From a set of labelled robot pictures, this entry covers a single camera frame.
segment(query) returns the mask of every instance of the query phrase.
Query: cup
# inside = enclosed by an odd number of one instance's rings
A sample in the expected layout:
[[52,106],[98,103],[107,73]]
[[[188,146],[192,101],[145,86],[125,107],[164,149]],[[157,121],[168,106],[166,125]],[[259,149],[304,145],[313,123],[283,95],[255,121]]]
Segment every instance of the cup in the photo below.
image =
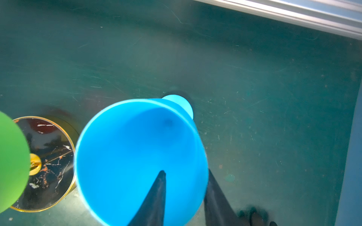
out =
[[75,155],[80,197],[103,225],[128,225],[158,173],[166,173],[164,225],[183,226],[205,196],[208,165],[188,101],[130,99],[94,116]]

